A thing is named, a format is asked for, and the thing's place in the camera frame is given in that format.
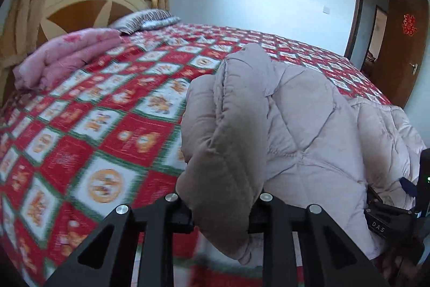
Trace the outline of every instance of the black metal bracket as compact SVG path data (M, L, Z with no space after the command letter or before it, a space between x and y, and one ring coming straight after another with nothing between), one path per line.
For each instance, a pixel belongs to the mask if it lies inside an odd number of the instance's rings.
M177 194L134 210L120 205L70 254L45 286L129 286L138 236L144 231L138 287L172 287L173 233L190 233L193 228L191 211ZM264 233L264 287L297 286L293 231L298 232L307 287L388 286L319 205L293 207L263 193L249 216L249 232Z

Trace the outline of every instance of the pink folded blanket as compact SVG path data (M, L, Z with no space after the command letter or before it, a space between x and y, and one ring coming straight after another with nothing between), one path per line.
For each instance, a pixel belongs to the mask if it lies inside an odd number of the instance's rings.
M14 68L15 87L17 89L35 88L46 66L97 42L114 38L120 38L118 30L88 28L51 39L25 59L21 65Z
M42 72L39 89L51 89L59 80L70 76L77 69L91 62L93 58L117 47L121 42L121 37L101 41L46 66Z

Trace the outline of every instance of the door handle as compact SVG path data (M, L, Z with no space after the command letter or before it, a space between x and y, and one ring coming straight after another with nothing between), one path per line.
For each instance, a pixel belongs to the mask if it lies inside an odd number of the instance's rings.
M414 68L414 70L412 71L412 75L415 75L417 72L418 64L409 63L409 65L411 65Z

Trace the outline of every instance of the black device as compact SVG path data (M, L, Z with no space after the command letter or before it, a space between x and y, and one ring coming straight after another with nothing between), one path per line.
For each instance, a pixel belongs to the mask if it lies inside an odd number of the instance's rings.
M172 235L193 229L191 211L174 193L138 209L120 205L58 267L45 287L129 286L142 231L138 286L172 287ZM298 232L307 287L388 286L319 205L293 207L263 193L249 216L249 232L264 233L264 287L297 286L293 231Z
M384 238L396 255L418 264L425 251L424 239L430 235L430 149L421 153L414 208L404 210L384 204L370 186L367 205L364 214L368 228Z

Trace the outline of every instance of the wooden door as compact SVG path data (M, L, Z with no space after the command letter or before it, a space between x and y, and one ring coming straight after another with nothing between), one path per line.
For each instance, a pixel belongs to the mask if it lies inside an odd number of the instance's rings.
M390 0L381 50L370 80L404 107L414 88L427 40L427 0Z

